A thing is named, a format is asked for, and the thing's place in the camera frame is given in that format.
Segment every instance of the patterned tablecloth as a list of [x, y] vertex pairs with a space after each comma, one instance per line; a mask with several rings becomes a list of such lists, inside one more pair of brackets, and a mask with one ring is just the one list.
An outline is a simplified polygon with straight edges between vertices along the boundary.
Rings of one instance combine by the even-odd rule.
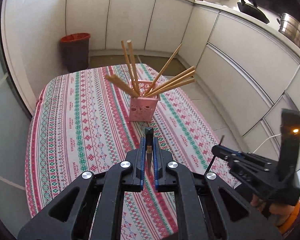
[[[137, 64], [140, 79], [157, 72]], [[160, 147], [191, 171], [204, 173], [217, 138], [181, 89], [161, 95], [151, 123], [129, 122], [129, 96], [104, 76], [128, 83], [126, 65], [88, 69], [53, 79], [41, 92], [26, 153], [26, 195], [36, 215], [83, 171], [100, 173], [139, 147], [144, 128], [154, 128]], [[229, 185], [235, 179], [222, 160], [212, 170]], [[178, 230], [173, 193], [157, 193], [153, 176], [141, 193], [125, 193], [121, 239], [161, 239]]]

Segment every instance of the chopstick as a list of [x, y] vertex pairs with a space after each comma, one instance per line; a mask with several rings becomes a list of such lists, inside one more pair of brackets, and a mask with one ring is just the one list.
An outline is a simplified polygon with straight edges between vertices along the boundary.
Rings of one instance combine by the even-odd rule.
[[172, 54], [172, 56], [168, 59], [167, 63], [163, 66], [163, 68], [160, 70], [160, 72], [158, 73], [158, 75], [152, 81], [151, 85], [148, 87], [148, 89], [146, 90], [145, 94], [149, 93], [149, 91], [155, 85], [155, 83], [157, 82], [157, 80], [159, 79], [159, 77], [162, 75], [162, 73], [164, 72], [164, 70], [167, 68], [167, 66], [170, 64], [170, 62], [172, 61], [172, 59], [174, 58], [174, 56], [178, 53], [181, 45], [182, 45], [182, 43], [179, 45], [179, 47], [177, 47], [176, 51]]
[[128, 58], [128, 55], [127, 55], [126, 47], [124, 45], [124, 41], [121, 41], [121, 47], [123, 49], [124, 57], [126, 59], [126, 63], [127, 63], [127, 66], [128, 66], [129, 75], [130, 75], [130, 78], [131, 78], [131, 84], [133, 85], [134, 90], [137, 91], [136, 90], [136, 84], [134, 82], [134, 76], [133, 76], [133, 73], [132, 73], [131, 68], [130, 68], [130, 62], [129, 62], [129, 58]]
[[122, 91], [126, 92], [128, 95], [137, 98], [139, 95], [132, 88], [130, 88], [126, 83], [124, 83], [117, 75], [106, 75], [105, 78], [109, 80], [112, 84], [116, 85]]
[[138, 75], [137, 75], [137, 69], [136, 69], [136, 62], [134, 60], [134, 54], [133, 54], [133, 49], [132, 49], [132, 41], [128, 40], [127, 41], [129, 50], [130, 50], [130, 61], [132, 64], [132, 71], [133, 71], [133, 76], [134, 76], [134, 82], [135, 82], [135, 91], [140, 95], [140, 90], [139, 90], [139, 81], [138, 81]]
[[188, 80], [182, 81], [182, 82], [177, 83], [177, 84], [175, 84], [175, 85], [166, 86], [165, 88], [161, 88], [161, 89], [159, 89], [158, 91], [156, 91], [156, 92], [154, 92], [154, 93], [152, 93], [152, 94], [149, 94], [149, 95], [147, 95], [147, 96], [145, 96], [145, 97], [146, 97], [146, 98], [148, 98], [148, 97], [154, 97], [154, 96], [156, 96], [156, 95], [158, 95], [158, 94], [161, 94], [161, 93], [163, 93], [163, 92], [169, 91], [169, 90], [171, 90], [171, 89], [178, 88], [178, 87], [181, 87], [181, 86], [184, 86], [184, 85], [193, 83], [194, 81], [195, 81], [194, 78], [190, 78], [190, 79], [188, 79]]
[[162, 90], [162, 89], [165, 89], [165, 88], [167, 88], [167, 87], [171, 87], [171, 86], [173, 86], [173, 85], [175, 85], [175, 84], [178, 84], [178, 83], [180, 83], [181, 81], [185, 80], [186, 78], [191, 77], [192, 75], [194, 75], [194, 71], [189, 72], [188, 74], [186, 74], [186, 75], [184, 75], [184, 76], [178, 78], [177, 80], [175, 80], [175, 81], [173, 81], [173, 82], [171, 82], [171, 83], [169, 83], [169, 84], [167, 84], [167, 85], [165, 85], [165, 86], [163, 86], [163, 87], [161, 87], [161, 88], [159, 88], [159, 89], [156, 88], [156, 89], [153, 90], [151, 93], [147, 94], [147, 96], [151, 96], [153, 93], [155, 93], [155, 92], [158, 91], [158, 90]]
[[147, 96], [147, 95], [150, 95], [152, 94], [153, 92], [156, 92], [157, 90], [165, 87], [166, 85], [169, 85], [169, 84], [176, 84], [180, 81], [182, 81], [183, 79], [185, 79], [186, 77], [189, 77], [191, 75], [194, 74], [194, 70], [195, 70], [195, 67], [192, 66], [191, 68], [188, 68], [187, 70], [183, 71], [182, 73], [180, 73], [179, 75], [167, 80], [165, 83], [161, 84], [160, 86], [156, 87], [154, 90], [150, 91], [148, 94], [144, 94], [143, 96]]

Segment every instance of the trash can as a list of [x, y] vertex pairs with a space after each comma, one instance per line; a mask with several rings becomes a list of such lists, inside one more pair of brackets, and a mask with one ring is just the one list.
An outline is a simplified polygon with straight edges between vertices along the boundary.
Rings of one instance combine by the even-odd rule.
[[60, 40], [62, 63], [72, 73], [89, 66], [89, 33], [76, 33]]

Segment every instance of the kitchen utensil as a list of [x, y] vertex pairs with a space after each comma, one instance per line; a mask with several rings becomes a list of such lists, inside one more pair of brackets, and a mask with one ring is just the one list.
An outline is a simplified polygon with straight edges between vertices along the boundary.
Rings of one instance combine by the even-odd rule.
[[187, 70], [183, 71], [182, 73], [180, 73], [180, 74], [176, 75], [175, 77], [173, 77], [173, 78], [167, 80], [167, 81], [166, 81], [165, 83], [163, 83], [162, 85], [160, 85], [160, 86], [156, 87], [155, 89], [151, 90], [148, 94], [145, 94], [144, 96], [147, 96], [147, 95], [150, 95], [150, 94], [156, 92], [157, 90], [159, 90], [159, 89], [161, 89], [161, 88], [163, 88], [163, 87], [165, 87], [165, 86], [171, 84], [172, 82], [177, 81], [179, 78], [185, 79], [185, 78], [186, 78], [185, 75], [188, 74], [188, 73], [192, 73], [192, 74], [193, 74], [194, 70], [195, 70], [195, 67], [194, 67], [194, 66], [188, 68]]
[[279, 32], [300, 48], [300, 22], [287, 13], [283, 13], [277, 21], [280, 24]]
[[[144, 91], [151, 84], [148, 80], [139, 80], [141, 96]], [[160, 100], [160, 95], [145, 97], [131, 97], [129, 107], [129, 121], [130, 122], [151, 122], [157, 103]]]
[[159, 79], [159, 77], [162, 75], [162, 73], [164, 72], [164, 70], [170, 64], [170, 62], [172, 61], [172, 59], [174, 58], [174, 56], [178, 53], [179, 49], [181, 48], [181, 45], [182, 45], [182, 43], [179, 45], [179, 47], [177, 47], [176, 51], [168, 59], [167, 63], [162, 67], [162, 69], [160, 70], [160, 72], [158, 73], [158, 75], [154, 78], [154, 80], [152, 81], [151, 85], [149, 86], [149, 88], [147, 89], [147, 91], [145, 92], [145, 94], [149, 93], [149, 91], [151, 90], [151, 88], [153, 88], [153, 86], [155, 85], [155, 83], [157, 82], [157, 80]]
[[128, 66], [129, 75], [130, 75], [130, 78], [132, 80], [133, 89], [135, 91], [137, 91], [137, 89], [136, 89], [136, 83], [134, 82], [134, 76], [133, 76], [133, 73], [132, 73], [132, 70], [131, 70], [131, 67], [130, 67], [130, 62], [129, 62], [129, 58], [128, 58], [128, 55], [127, 55], [126, 47], [124, 46], [124, 41], [121, 41], [121, 47], [123, 49], [124, 58], [126, 59], [126, 63], [127, 63], [127, 66]]
[[253, 2], [253, 5], [246, 3], [244, 0], [241, 0], [241, 2], [238, 2], [237, 4], [241, 12], [260, 20], [265, 24], [268, 24], [270, 22], [265, 14], [257, 8], [257, 3], [255, 2], [255, 0]]
[[140, 95], [138, 75], [137, 75], [137, 69], [136, 69], [136, 62], [135, 62], [135, 59], [134, 59], [133, 48], [132, 48], [132, 41], [128, 40], [127, 44], [128, 44], [129, 50], [130, 50], [130, 61], [131, 61], [131, 65], [132, 65], [134, 82], [135, 82], [135, 85], [136, 85], [135, 89], [136, 89], [136, 92]]
[[159, 95], [159, 94], [161, 94], [161, 93], [163, 93], [163, 92], [167, 92], [167, 91], [172, 90], [172, 89], [174, 89], [174, 88], [178, 88], [178, 87], [181, 87], [181, 86], [184, 86], [184, 85], [193, 83], [194, 81], [195, 81], [194, 78], [190, 78], [190, 79], [187, 79], [187, 80], [185, 80], [185, 81], [179, 82], [179, 83], [177, 83], [177, 84], [175, 84], [175, 85], [168, 85], [168, 86], [165, 86], [165, 87], [163, 87], [163, 88], [157, 90], [156, 92], [154, 92], [154, 93], [152, 93], [152, 94], [149, 94], [149, 95], [147, 95], [147, 96], [145, 96], [145, 97], [146, 97], [146, 98], [148, 98], [148, 97], [154, 97], [154, 96], [156, 96], [156, 95]]
[[126, 92], [128, 95], [134, 98], [138, 98], [139, 95], [133, 89], [131, 89], [126, 83], [124, 83], [117, 75], [106, 75], [105, 78], [109, 80], [116, 87], [120, 88], [122, 91]]

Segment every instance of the table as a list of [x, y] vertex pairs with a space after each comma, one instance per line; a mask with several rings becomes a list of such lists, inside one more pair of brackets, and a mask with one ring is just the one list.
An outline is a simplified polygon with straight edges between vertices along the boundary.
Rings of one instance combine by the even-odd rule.
[[[137, 64], [139, 79], [157, 72]], [[129, 96], [104, 76], [126, 83], [126, 65], [88, 69], [58, 76], [41, 92], [32, 118], [26, 152], [26, 196], [36, 215], [83, 171], [100, 173], [138, 148], [145, 127], [153, 127], [160, 147], [191, 171], [204, 173], [217, 137], [181, 89], [161, 95], [151, 123], [129, 122]], [[159, 83], [166, 79], [161, 77]], [[236, 180], [223, 160], [212, 170], [229, 185]], [[158, 193], [153, 175], [141, 193], [125, 193], [121, 239], [162, 239], [178, 230], [173, 193]]]

